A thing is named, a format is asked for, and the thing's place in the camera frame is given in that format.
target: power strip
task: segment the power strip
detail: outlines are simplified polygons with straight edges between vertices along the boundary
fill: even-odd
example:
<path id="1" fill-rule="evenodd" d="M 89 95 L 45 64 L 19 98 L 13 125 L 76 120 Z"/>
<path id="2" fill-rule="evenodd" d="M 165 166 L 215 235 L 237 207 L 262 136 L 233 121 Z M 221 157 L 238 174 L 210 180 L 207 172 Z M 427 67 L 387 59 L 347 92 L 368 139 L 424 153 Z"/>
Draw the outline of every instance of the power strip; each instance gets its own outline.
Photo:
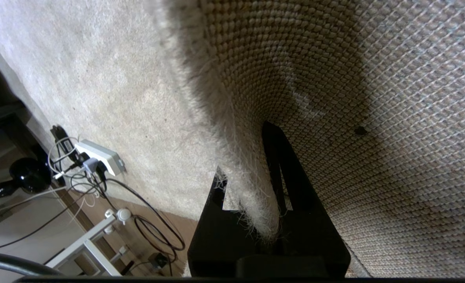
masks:
<path id="1" fill-rule="evenodd" d="M 119 175 L 125 171 L 123 160 L 119 158 L 116 152 L 89 140 L 82 140 L 76 143 L 75 147 L 79 153 L 86 153 L 89 158 L 96 158 L 98 161 L 103 162 L 105 167 L 107 167 L 107 172 L 112 176 Z"/>

